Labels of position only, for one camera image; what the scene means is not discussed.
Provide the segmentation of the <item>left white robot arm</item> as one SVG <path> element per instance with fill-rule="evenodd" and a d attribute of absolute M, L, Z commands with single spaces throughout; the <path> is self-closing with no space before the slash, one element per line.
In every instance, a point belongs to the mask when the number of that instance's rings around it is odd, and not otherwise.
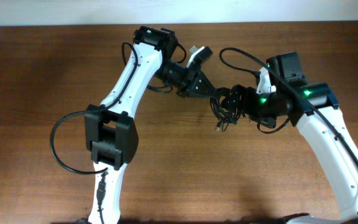
<path fill-rule="evenodd" d="M 87 107 L 86 147 L 97 172 L 89 223 L 120 220 L 124 172 L 139 145 L 134 118 L 152 77 L 177 87 L 181 97 L 214 96 L 214 86 L 201 71 L 212 50 L 193 47 L 188 63 L 181 65 L 171 60 L 178 45 L 174 31 L 141 26 L 134 32 L 131 55 L 115 87 L 99 106 Z"/>

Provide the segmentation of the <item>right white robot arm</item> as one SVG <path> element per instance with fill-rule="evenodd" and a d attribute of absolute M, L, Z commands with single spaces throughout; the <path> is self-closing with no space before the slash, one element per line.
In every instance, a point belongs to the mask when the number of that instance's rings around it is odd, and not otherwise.
<path fill-rule="evenodd" d="M 326 83 L 308 83 L 296 52 L 271 57 L 254 75 L 257 88 L 234 86 L 221 103 L 267 133 L 286 116 L 312 148 L 334 192 L 344 223 L 358 223 L 358 148 Z"/>

